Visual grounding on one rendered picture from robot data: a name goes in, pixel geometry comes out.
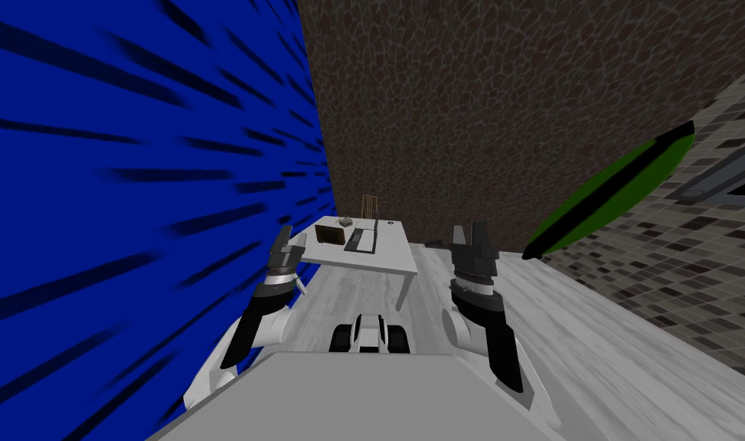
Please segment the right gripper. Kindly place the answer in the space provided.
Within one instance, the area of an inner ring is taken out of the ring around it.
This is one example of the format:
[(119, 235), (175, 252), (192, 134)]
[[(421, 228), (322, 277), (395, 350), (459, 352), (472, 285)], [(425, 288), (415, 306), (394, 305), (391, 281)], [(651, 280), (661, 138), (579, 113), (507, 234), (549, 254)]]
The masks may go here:
[(487, 224), (484, 221), (474, 220), (471, 223), (471, 245), (467, 245), (463, 226), (453, 226), (453, 239), (449, 250), (453, 269), (477, 277), (498, 275), (498, 251), (492, 249)]

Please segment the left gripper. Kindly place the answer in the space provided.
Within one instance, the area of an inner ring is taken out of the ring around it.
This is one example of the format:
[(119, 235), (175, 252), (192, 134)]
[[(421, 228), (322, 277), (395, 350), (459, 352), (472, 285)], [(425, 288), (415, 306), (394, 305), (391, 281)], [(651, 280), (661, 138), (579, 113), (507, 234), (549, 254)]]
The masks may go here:
[(307, 235), (292, 238), (292, 225), (281, 227), (276, 241), (270, 250), (268, 259), (268, 276), (283, 276), (296, 273), (296, 267), (302, 260), (306, 250)]

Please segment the grey framed window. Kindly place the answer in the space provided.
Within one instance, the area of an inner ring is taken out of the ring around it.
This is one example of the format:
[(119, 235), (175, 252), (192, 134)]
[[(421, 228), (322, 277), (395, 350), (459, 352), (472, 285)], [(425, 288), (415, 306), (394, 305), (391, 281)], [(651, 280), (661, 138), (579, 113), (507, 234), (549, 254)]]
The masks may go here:
[(745, 146), (681, 185), (666, 198), (745, 207)]

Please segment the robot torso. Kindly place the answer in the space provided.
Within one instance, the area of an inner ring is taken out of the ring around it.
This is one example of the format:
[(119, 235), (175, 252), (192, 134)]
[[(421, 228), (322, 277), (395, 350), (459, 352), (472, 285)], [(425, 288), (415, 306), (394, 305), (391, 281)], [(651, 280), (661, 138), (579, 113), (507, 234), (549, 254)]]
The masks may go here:
[(276, 352), (190, 394), (148, 441), (565, 441), (523, 347), (516, 358), (523, 399), (455, 355)]

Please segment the white desk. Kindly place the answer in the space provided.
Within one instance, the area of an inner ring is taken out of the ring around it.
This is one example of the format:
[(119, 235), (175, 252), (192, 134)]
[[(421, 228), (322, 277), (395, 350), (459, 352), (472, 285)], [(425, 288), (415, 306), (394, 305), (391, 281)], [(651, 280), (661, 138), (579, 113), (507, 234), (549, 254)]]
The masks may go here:
[[(374, 252), (353, 252), (345, 250), (344, 246), (319, 243), (315, 231), (318, 226), (337, 227), (343, 230), (345, 239), (350, 238), (355, 228), (373, 230), (367, 239), (362, 240), (362, 244), (374, 246)], [(404, 281), (398, 292), (395, 310), (399, 312), (402, 309), (418, 271), (400, 221), (354, 218), (350, 226), (342, 227), (338, 217), (324, 216), (294, 236), (298, 235), (308, 236), (306, 250), (302, 255), (302, 261), (305, 263), (402, 276)]]

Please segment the green and black oval board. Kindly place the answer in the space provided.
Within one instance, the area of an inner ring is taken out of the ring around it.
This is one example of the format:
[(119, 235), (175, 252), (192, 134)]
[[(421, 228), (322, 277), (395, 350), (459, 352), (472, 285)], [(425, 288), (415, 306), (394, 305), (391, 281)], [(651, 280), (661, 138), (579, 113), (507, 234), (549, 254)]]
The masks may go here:
[(540, 259), (618, 219), (672, 174), (694, 136), (694, 122), (689, 120), (615, 160), (541, 223), (522, 257)]

